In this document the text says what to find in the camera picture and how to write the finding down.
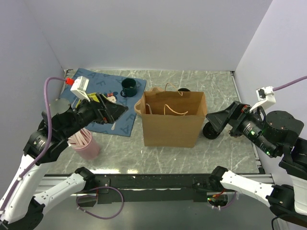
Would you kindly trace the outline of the black cup stack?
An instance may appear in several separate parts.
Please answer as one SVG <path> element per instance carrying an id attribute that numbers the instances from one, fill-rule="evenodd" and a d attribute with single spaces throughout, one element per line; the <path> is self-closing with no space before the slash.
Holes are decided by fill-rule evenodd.
<path id="1" fill-rule="evenodd" d="M 187 89 L 187 88 L 180 88 L 180 89 L 178 89 L 178 91 L 179 92 L 190 92 L 190 90 Z"/>

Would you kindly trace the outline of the brown paper bag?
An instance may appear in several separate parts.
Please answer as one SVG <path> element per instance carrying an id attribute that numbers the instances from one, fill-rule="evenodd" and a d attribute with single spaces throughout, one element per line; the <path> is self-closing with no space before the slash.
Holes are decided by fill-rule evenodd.
<path id="1" fill-rule="evenodd" d="M 207 115 L 205 94 L 144 91 L 140 114 L 145 146 L 193 148 Z"/>

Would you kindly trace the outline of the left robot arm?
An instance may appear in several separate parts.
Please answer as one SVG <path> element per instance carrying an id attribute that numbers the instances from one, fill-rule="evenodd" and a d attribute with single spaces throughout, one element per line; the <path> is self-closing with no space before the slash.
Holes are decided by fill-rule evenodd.
<path id="1" fill-rule="evenodd" d="M 65 99 L 56 99 L 42 112 L 38 130 L 29 138 L 19 169 L 0 201 L 2 230 L 33 230 L 54 206 L 77 192 L 91 192 L 95 175 L 85 167 L 78 168 L 66 180 L 36 194 L 46 172 L 68 147 L 68 139 L 92 122 L 113 124 L 128 107 L 110 102 L 96 93 L 83 99 L 73 109 Z"/>

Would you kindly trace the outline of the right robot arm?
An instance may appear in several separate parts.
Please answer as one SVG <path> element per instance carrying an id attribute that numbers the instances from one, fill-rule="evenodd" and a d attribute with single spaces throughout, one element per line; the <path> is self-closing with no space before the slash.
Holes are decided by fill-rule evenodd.
<path id="1" fill-rule="evenodd" d="M 206 186 L 215 191 L 234 190 L 265 205 L 280 218 L 307 217 L 307 141 L 300 137 L 304 123 L 286 111 L 265 112 L 263 105 L 252 108 L 233 102 L 226 109 L 209 113 L 203 135 L 217 138 L 226 126 L 232 137 L 244 137 L 257 149 L 261 165 L 275 184 L 255 182 L 232 170 L 217 166 Z"/>

